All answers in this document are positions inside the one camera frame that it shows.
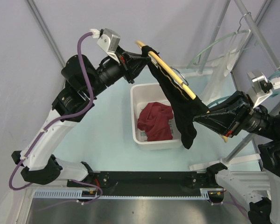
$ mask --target white bin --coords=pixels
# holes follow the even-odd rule
[[[147,141],[147,136],[144,131],[137,128],[137,120],[140,112],[144,107],[151,102],[159,102],[165,105],[170,105],[158,83],[139,84],[131,88],[131,109],[132,109],[132,128],[134,141],[145,150],[178,148],[182,145],[181,134],[176,128],[175,120],[169,121],[172,140],[165,141]]]

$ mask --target red cloth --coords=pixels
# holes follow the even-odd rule
[[[172,140],[168,121],[173,119],[172,107],[154,102],[141,111],[137,127],[145,131],[147,141]]]

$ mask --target table surface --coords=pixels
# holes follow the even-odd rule
[[[210,76],[188,77],[189,87],[201,94]],[[135,84],[155,83],[148,69],[144,69]],[[72,162],[87,162],[93,170],[101,171],[189,171],[189,165],[215,161],[225,157],[247,135],[241,131],[228,143],[215,132],[195,123],[197,137],[188,150],[184,147],[145,151],[133,140],[130,89],[123,78],[98,95],[95,106],[59,144],[54,155]],[[228,76],[221,96],[235,91]],[[238,156],[254,154],[250,142]],[[231,165],[232,171],[259,171],[257,161]]]

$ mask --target black cloth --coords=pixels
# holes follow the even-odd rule
[[[157,54],[151,47],[144,46],[142,47],[142,56],[147,56],[149,51]],[[150,62],[148,67],[170,102],[174,112],[176,127],[182,135],[182,144],[185,148],[189,149],[197,135],[193,125],[193,118],[197,115],[205,114],[209,109],[197,96],[192,100],[161,66],[156,67]]]

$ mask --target white wall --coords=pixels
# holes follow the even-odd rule
[[[280,0],[273,1],[272,7],[260,25],[260,31],[280,61]],[[274,69],[260,46],[246,51],[234,70],[235,80],[240,90],[247,91],[250,88],[251,85],[247,78],[247,72],[254,69],[260,69],[267,77],[274,73]],[[280,97],[268,99],[264,106],[269,110],[273,109],[279,100]],[[261,137],[256,138],[257,144],[266,141]]]
[[[264,0],[243,0],[255,17]],[[225,0],[35,0],[64,59],[76,53],[77,40],[90,28],[111,28],[121,35],[125,50],[140,52],[141,40],[161,52],[172,66],[186,66],[206,47]],[[231,0],[219,35],[238,29],[241,13]],[[85,53],[98,65],[104,53],[85,41]],[[223,46],[216,46],[216,55]]]
[[[25,1],[0,1],[0,200],[15,167],[11,153],[23,150],[47,117],[61,89],[60,70]],[[13,211],[22,194],[14,192]]]

